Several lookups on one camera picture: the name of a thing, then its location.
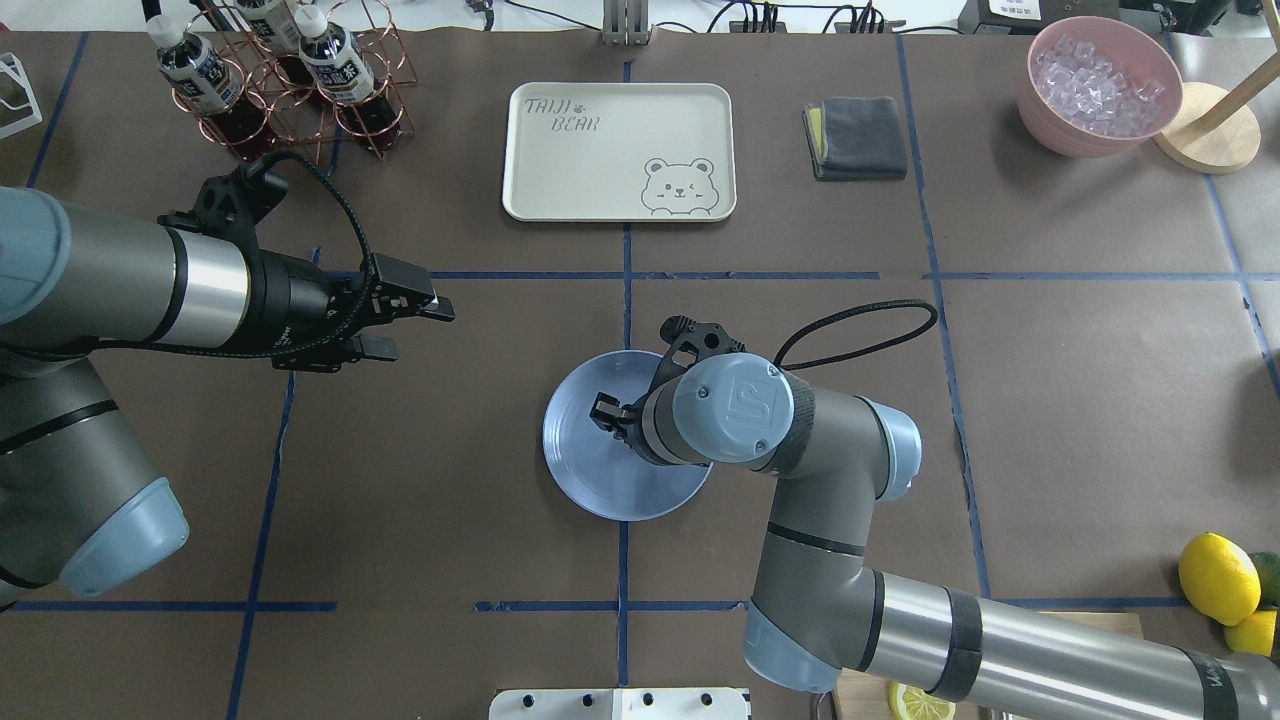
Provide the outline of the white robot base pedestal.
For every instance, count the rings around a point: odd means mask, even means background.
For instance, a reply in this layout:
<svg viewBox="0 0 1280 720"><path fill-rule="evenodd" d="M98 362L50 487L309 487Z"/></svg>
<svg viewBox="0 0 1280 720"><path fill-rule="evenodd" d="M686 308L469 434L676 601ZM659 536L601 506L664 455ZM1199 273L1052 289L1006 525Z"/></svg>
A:
<svg viewBox="0 0 1280 720"><path fill-rule="evenodd" d="M732 687L508 689L489 719L751 719L746 689Z"/></svg>

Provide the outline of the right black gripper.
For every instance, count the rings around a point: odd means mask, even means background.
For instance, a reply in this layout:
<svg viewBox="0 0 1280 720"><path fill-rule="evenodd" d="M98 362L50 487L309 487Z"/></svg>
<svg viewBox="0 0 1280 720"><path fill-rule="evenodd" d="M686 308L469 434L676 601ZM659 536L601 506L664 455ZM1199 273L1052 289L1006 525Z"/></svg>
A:
<svg viewBox="0 0 1280 720"><path fill-rule="evenodd" d="M598 428L625 443L645 462L660 462L660 457L644 436L637 406L622 404L611 395L596 395L591 402L589 418Z"/></svg>

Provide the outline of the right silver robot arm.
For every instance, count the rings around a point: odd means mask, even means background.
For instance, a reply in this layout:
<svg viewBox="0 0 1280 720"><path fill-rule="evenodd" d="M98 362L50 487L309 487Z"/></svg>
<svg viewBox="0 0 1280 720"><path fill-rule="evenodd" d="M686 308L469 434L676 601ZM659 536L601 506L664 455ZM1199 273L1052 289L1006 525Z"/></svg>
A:
<svg viewBox="0 0 1280 720"><path fill-rule="evenodd" d="M785 688L844 673L1028 719L1275 719L1277 661L1114 634L870 557L877 514L922 468L914 420L755 354L694 363L591 420L660 468L737 466L774 482L742 653Z"/></svg>

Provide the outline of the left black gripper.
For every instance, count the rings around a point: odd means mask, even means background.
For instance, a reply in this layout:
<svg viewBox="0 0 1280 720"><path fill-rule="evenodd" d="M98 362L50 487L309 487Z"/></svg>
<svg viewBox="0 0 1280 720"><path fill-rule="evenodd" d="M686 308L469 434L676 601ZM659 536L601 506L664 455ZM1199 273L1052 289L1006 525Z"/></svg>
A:
<svg viewBox="0 0 1280 720"><path fill-rule="evenodd" d="M396 342L364 331L411 316L456 320L453 302L438 296L421 266L375 252L355 273L325 273L303 259L265 251L251 275L244 354L292 372L396 363Z"/></svg>

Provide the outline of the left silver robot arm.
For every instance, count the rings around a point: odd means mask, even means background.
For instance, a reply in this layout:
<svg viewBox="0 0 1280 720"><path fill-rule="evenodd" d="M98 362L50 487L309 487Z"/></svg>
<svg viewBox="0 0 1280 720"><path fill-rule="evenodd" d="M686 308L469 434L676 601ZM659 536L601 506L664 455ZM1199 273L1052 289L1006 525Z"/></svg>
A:
<svg viewBox="0 0 1280 720"><path fill-rule="evenodd" d="M452 322L421 266L364 250L355 273L265 251L282 181L210 179L138 222L3 190L3 607L54 583L91 598L182 548L186 514L91 363L106 348L268 359L334 373L397 359L372 325Z"/></svg>

